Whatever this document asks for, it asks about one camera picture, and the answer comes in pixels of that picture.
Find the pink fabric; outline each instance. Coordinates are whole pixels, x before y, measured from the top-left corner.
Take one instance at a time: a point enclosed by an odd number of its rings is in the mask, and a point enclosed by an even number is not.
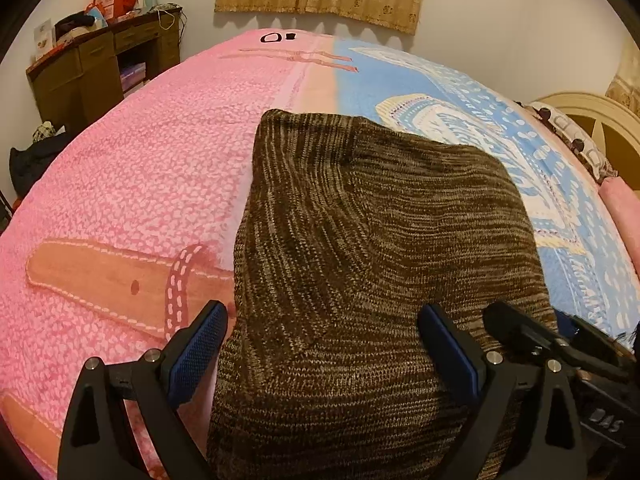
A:
[[[640,274],[640,198],[619,176],[604,179],[599,193]]]
[[[0,238],[0,397],[11,396],[61,433],[84,361],[140,357],[162,341],[85,304],[30,285],[25,266],[48,238],[94,240],[153,259],[203,245],[214,266],[232,270],[233,244],[248,187],[261,115],[284,106],[311,63],[265,56],[255,30],[191,57],[85,130],[53,162]],[[296,48],[324,36],[299,31]],[[236,54],[259,47],[255,55]],[[198,418],[202,434],[209,410]],[[149,469],[159,461],[140,431]]]

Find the wall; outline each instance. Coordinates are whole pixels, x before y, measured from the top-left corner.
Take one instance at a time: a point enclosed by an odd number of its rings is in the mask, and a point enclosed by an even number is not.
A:
[[[25,68],[33,29],[89,0],[43,0],[0,64],[0,189],[12,199],[11,146],[25,148],[40,123]],[[184,7],[182,58],[252,28],[302,28],[400,48],[467,72],[518,100],[568,89],[603,93],[625,28],[606,0],[424,0],[415,36],[332,15],[216,13],[214,0],[159,0]]]

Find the wooden desk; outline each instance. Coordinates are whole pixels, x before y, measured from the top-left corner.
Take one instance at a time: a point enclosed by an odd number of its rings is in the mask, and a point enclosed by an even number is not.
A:
[[[120,66],[146,63],[146,79],[180,63],[178,22],[170,14],[150,12],[75,40],[27,69],[43,121],[74,135],[93,124],[123,99]]]

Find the brown knitted sweater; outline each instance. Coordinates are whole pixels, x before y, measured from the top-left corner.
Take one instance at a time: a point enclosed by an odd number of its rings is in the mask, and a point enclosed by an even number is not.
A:
[[[502,298],[552,324],[531,224],[503,166],[364,118],[270,110],[236,238],[238,323],[220,354],[221,480],[425,479],[466,412],[416,328],[439,303],[485,349]],[[495,473],[503,432],[482,473]]]

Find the blue blanket section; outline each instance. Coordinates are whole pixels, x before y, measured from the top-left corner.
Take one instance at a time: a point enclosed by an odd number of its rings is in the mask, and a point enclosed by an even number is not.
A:
[[[526,116],[469,76],[390,48],[336,40],[340,113],[496,156],[523,196],[552,305],[609,335],[640,319],[634,270],[610,218]]]

